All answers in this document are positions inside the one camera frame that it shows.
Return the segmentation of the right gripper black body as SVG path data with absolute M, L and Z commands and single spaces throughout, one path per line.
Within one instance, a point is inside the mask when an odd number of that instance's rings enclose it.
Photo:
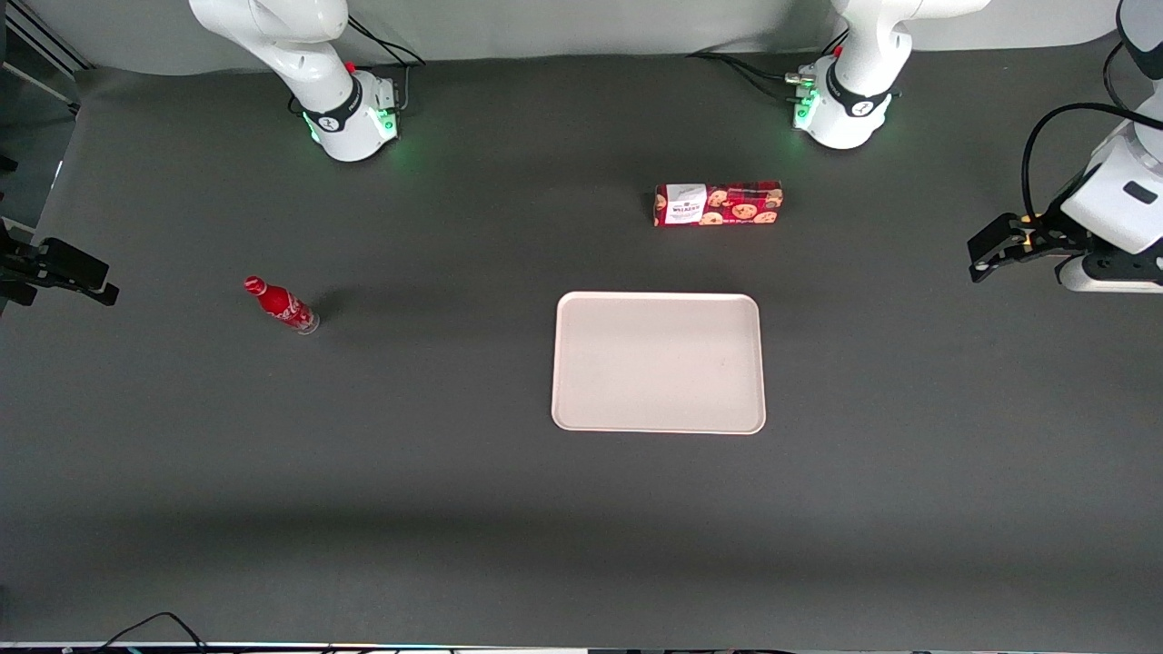
M 29 239 L 29 232 L 1 223 L 1 296 L 5 303 L 33 306 L 43 280 L 41 247 Z

